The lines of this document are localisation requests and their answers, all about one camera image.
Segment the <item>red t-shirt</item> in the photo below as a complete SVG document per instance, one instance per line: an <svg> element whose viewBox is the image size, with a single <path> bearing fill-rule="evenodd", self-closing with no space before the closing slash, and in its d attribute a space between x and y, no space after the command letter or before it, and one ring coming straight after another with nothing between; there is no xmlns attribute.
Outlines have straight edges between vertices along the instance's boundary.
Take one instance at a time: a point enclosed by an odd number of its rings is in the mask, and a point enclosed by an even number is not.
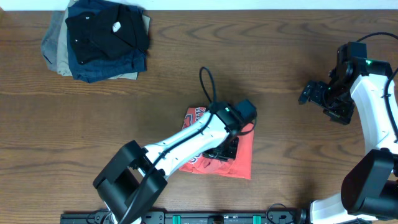
<svg viewBox="0 0 398 224"><path fill-rule="evenodd" d="M237 152L234 159L221 161L199 154L181 166L179 171L251 180L253 140L254 131L244 136L238 136Z"/></svg>

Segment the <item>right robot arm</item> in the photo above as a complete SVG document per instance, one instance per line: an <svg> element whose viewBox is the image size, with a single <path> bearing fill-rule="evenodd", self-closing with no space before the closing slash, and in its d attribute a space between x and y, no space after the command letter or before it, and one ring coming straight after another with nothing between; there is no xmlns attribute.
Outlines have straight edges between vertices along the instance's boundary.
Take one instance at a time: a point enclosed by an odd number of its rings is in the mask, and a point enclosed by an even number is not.
<svg viewBox="0 0 398 224"><path fill-rule="evenodd" d="M365 154L346 175L339 193L310 204L309 223L371 223L397 219L397 102L390 63L369 59L366 44L337 50L329 83L310 80L298 98L312 102L334 122L359 114Z"/></svg>

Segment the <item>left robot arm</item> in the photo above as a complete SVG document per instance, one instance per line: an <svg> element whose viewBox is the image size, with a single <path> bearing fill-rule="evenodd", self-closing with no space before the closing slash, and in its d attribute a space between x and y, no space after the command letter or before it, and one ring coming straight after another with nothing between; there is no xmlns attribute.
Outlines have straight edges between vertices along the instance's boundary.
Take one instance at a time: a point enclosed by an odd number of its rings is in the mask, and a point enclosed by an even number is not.
<svg viewBox="0 0 398 224"><path fill-rule="evenodd" d="M201 118L163 141L120 148L93 181L117 223L134 223L153 206L169 177L190 159L241 134L257 117L256 107L212 102Z"/></svg>

